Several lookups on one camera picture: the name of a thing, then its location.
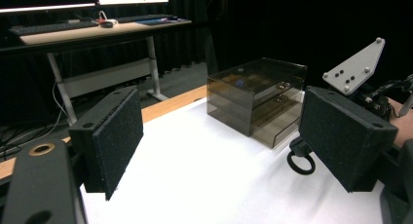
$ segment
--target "keyboard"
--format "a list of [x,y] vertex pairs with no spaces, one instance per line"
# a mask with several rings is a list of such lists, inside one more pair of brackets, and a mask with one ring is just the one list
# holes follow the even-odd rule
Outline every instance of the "keyboard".
[[28,36],[28,35],[35,35],[35,34],[41,34],[41,33],[59,32],[59,31],[66,31],[66,30],[73,30],[73,29],[80,29],[80,28],[96,27],[96,26],[99,26],[99,24],[97,24],[96,22],[80,21],[80,22],[72,22],[72,23],[55,23],[55,24],[48,24],[48,25],[11,28],[9,29],[9,31],[13,32],[14,34],[18,36]]
[[163,19],[163,18],[169,18],[169,17],[172,17],[172,15],[157,14],[157,15],[123,17],[123,18],[117,18],[115,20],[117,20],[119,23],[127,23],[127,22],[143,21],[143,20],[149,20],[149,19]]

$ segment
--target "desk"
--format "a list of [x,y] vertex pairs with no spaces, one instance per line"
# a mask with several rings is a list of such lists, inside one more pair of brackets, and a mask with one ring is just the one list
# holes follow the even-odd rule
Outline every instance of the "desk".
[[143,127],[109,202],[81,187],[90,223],[382,223],[382,183],[349,194],[316,155],[315,173],[297,174],[289,140],[270,149],[210,117],[205,98]]
[[[129,41],[146,39],[149,58],[145,59],[144,61],[149,65],[149,73],[151,74],[152,80],[154,82],[154,89],[150,92],[150,94],[152,94],[159,100],[165,100],[167,98],[161,94],[160,90],[153,35],[158,33],[165,33],[167,32],[167,30],[170,30],[172,28],[180,28],[183,24],[191,24],[191,21],[181,20],[174,23],[164,23],[151,26],[131,22],[117,24],[113,28],[93,27],[31,36],[22,36],[20,37],[20,39],[25,44],[25,46],[2,49],[0,50],[0,56],[15,56],[31,52],[47,54],[48,60],[55,74],[56,83],[60,95],[63,99],[63,103],[68,114],[68,122],[71,125],[77,121],[77,118],[70,101],[70,93],[68,93],[66,84],[61,78],[60,71],[57,67],[55,53],[73,49],[84,49],[86,47],[92,46],[101,46],[102,44],[126,43]],[[72,87],[76,87],[79,84],[99,84],[101,83],[101,79],[99,81],[100,82],[97,82],[96,80],[87,77],[87,79],[84,79],[80,82],[76,81],[77,83],[75,83],[75,85],[73,85]],[[99,88],[101,87],[93,86],[89,90],[89,92]]]

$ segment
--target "desk leg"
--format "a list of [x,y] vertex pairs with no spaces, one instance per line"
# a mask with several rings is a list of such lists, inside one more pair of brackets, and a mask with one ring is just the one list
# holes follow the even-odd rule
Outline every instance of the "desk leg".
[[61,98],[63,99],[64,107],[66,108],[67,118],[69,126],[72,126],[76,123],[77,118],[75,115],[75,111],[73,110],[72,102],[70,101],[70,97],[67,94],[66,87],[64,86],[63,79],[61,79],[60,71],[58,70],[58,66],[55,60],[55,56],[53,53],[48,53],[49,63],[51,64],[52,70],[55,74],[55,79],[57,83],[58,90],[60,91]]
[[156,56],[155,56],[155,45],[154,45],[154,37],[146,37],[146,43],[148,45],[148,54],[149,54],[149,69],[151,71],[151,76],[153,80],[153,90],[148,91],[148,93],[159,100],[166,100],[168,99],[166,96],[161,94],[161,86],[159,83],[159,75],[158,75],[158,65],[156,63]]

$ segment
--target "white mounting plate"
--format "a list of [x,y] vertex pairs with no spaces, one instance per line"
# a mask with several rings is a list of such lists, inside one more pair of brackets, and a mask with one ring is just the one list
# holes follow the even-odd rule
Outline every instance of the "white mounting plate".
[[344,95],[352,94],[374,74],[386,41],[375,42],[322,75],[322,79]]

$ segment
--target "transparent acrylic box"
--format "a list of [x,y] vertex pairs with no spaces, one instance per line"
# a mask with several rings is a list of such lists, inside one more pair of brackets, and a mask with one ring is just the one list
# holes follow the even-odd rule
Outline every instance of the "transparent acrylic box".
[[298,128],[307,66],[260,58],[207,78],[208,115],[274,148]]

